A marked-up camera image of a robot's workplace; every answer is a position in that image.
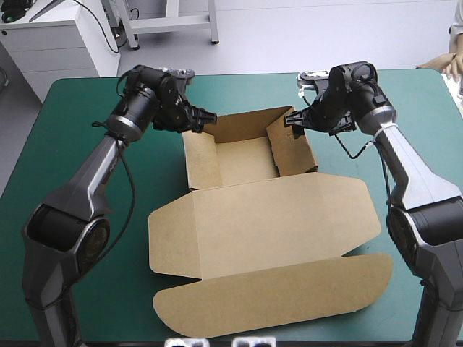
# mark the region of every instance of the white desk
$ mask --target white desk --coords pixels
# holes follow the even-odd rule
[[[120,55],[110,51],[87,10],[66,0],[29,23],[50,0],[37,0],[22,19],[0,23],[0,42],[37,96],[44,101],[54,81],[76,77],[115,77]],[[100,1],[83,1],[100,20],[116,48]]]

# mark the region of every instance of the unfolded cardboard box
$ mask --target unfolded cardboard box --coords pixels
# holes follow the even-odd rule
[[[342,257],[381,230],[359,179],[316,173],[290,106],[218,118],[184,134],[192,192],[149,219],[150,266],[199,278],[159,291],[172,329],[213,337],[357,311],[385,290],[391,259]]]

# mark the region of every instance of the gray floor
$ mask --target gray floor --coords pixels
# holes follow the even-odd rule
[[[129,0],[158,17],[165,0]],[[216,0],[220,43],[208,30],[141,35],[122,49],[119,74],[136,64],[186,67],[197,74],[329,69],[369,60],[380,69],[412,68],[448,48],[456,0]],[[181,0],[182,15],[206,0]],[[0,94],[0,194],[40,110],[40,102],[0,45],[11,85]]]

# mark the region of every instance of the black cable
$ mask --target black cable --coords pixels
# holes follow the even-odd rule
[[[305,103],[307,104],[307,106],[309,107],[313,107],[311,103],[309,103],[309,101],[307,100],[307,98],[305,97],[305,95],[302,96],[302,99],[305,101]]]
[[[137,19],[140,18],[140,10],[137,7],[134,7],[130,12],[137,10]]]
[[[363,153],[363,151],[366,150],[368,145],[371,143],[371,141],[366,142],[356,155],[352,155],[352,154],[350,154],[349,150],[344,145],[344,143],[342,143],[341,139],[338,137],[338,134],[334,134],[334,137],[336,138],[336,140],[338,140],[338,142],[341,145],[342,149],[347,153],[347,155],[351,159],[357,159],[358,157],[360,157],[360,155]]]
[[[133,211],[135,209],[135,203],[137,202],[137,192],[135,189],[135,183],[133,180],[132,172],[130,171],[129,166],[127,165],[127,162],[125,160],[125,157],[122,154],[122,149],[119,144],[119,141],[116,142],[116,147],[119,152],[119,157],[121,158],[121,162],[124,165],[125,172],[127,173],[127,177],[129,178],[130,189],[132,190],[132,202],[130,204],[129,213],[127,214],[127,218],[124,222],[124,225],[122,226],[121,231],[117,234],[113,242],[104,250],[104,252],[100,254],[98,259],[95,261],[94,266],[97,265],[114,248],[114,246],[116,246],[117,242],[120,240],[122,235],[124,235],[124,232],[127,230],[130,220],[132,219]]]
[[[95,14],[92,12],[92,10],[89,9],[88,7],[86,7],[82,2],[80,2],[80,1],[78,1],[78,0],[73,0],[73,2],[75,2],[76,4],[79,4],[80,6],[82,6],[84,9],[86,9],[86,10],[93,16],[93,18],[95,18],[96,22],[97,22],[98,25],[100,26],[101,32],[103,33],[104,39],[106,40],[106,43],[108,44],[109,49],[111,49],[111,51],[112,51],[113,53],[118,54],[118,53],[120,52],[119,47],[117,47],[117,51],[114,50],[114,49],[111,47],[111,44],[109,43],[108,37],[106,36],[106,33],[104,32],[103,25],[101,25],[100,21],[99,21],[98,18],[95,16]]]

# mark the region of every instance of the green tabletop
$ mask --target green tabletop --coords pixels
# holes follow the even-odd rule
[[[55,82],[0,199],[0,340],[37,339],[21,289],[24,247],[20,231],[46,193],[69,179],[102,138],[104,130],[90,124],[110,114],[118,101],[115,84],[112,78]],[[441,76],[428,70],[381,71],[380,84],[398,111],[401,130],[423,159],[438,175],[463,187],[463,121]],[[218,114],[284,105],[304,107],[297,97],[295,74],[200,76],[188,95],[195,105]],[[408,340],[421,287],[386,230],[386,196],[378,154],[369,148],[359,159],[350,160],[333,137],[314,132],[307,135],[320,172],[358,177],[368,185],[383,231],[354,253],[391,255],[392,279],[384,295],[359,312],[248,334],[275,335],[279,340]],[[368,140],[360,131],[341,137],[352,152]],[[126,154],[137,185],[137,207],[124,238],[75,286],[84,340],[150,341],[177,336],[156,316],[151,301],[158,290],[189,280],[151,272],[147,217],[187,193],[182,138],[149,129]],[[129,183],[121,166],[111,178],[107,194],[113,208],[114,236],[130,203]]]

